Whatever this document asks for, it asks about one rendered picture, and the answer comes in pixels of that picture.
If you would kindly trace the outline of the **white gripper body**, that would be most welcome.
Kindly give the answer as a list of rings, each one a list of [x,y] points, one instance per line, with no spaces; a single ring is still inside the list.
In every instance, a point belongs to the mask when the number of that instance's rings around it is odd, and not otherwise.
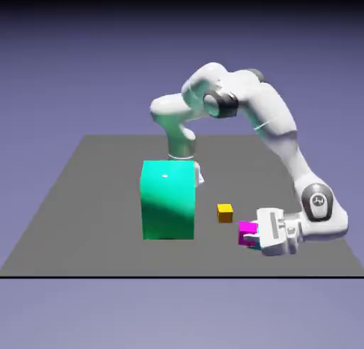
[[[262,254],[278,256],[285,253],[285,230],[280,227],[284,211],[279,208],[259,208],[257,210],[257,224],[259,245]]]

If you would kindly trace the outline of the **small magenta cube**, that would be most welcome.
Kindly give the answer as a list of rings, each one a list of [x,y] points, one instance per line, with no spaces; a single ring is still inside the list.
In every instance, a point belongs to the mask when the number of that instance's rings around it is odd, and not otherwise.
[[[254,241],[249,241],[245,235],[253,235],[258,233],[258,224],[256,222],[239,221],[238,226],[238,244],[246,247],[255,247]]]

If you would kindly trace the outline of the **small orange cube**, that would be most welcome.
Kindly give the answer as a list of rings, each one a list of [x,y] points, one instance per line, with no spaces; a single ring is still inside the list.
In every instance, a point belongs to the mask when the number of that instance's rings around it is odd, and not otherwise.
[[[219,223],[232,223],[233,221],[233,207],[229,203],[217,204],[217,215]]]

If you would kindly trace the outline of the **large teal box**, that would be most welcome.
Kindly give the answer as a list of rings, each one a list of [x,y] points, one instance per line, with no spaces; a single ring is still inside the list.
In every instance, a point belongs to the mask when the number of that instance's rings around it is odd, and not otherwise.
[[[145,240],[192,240],[196,206],[192,161],[143,162],[140,182]]]

